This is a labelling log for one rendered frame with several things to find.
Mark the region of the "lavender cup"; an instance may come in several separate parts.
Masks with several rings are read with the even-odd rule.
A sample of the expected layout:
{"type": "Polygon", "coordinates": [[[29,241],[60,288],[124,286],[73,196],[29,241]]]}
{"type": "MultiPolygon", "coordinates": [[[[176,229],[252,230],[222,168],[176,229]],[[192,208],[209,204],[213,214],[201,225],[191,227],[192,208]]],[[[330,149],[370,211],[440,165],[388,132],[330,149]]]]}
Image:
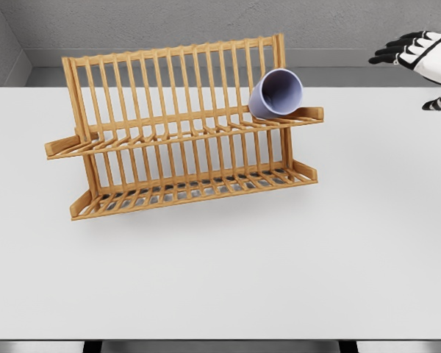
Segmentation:
{"type": "Polygon", "coordinates": [[[302,104],[303,85],[292,71],[277,68],[266,73],[254,87],[248,103],[256,118],[276,118],[289,115],[302,104]]]}

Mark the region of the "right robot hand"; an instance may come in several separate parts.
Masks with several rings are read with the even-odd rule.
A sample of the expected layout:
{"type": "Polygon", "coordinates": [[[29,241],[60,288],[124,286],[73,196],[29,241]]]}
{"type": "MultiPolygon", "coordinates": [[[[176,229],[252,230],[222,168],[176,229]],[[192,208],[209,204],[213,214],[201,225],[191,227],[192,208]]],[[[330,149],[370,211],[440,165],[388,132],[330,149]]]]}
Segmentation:
{"type": "MultiPolygon", "coordinates": [[[[376,51],[369,63],[400,65],[441,85],[441,33],[419,31],[402,35],[376,51]]],[[[441,111],[441,97],[426,102],[422,109],[441,111]]]]}

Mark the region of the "wooden two-tier dish rack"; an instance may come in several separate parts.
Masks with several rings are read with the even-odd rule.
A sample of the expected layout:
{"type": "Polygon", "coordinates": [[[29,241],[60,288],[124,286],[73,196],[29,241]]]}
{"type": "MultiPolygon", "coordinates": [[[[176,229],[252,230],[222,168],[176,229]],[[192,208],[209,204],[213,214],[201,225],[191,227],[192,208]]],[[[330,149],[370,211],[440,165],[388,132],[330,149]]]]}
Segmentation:
{"type": "Polygon", "coordinates": [[[315,184],[293,158],[291,129],[318,124],[303,107],[259,119],[248,99],[268,70],[286,66],[284,37],[246,38],[65,57],[73,136],[45,146],[50,160],[81,157],[89,188],[75,220],[315,184]]]}

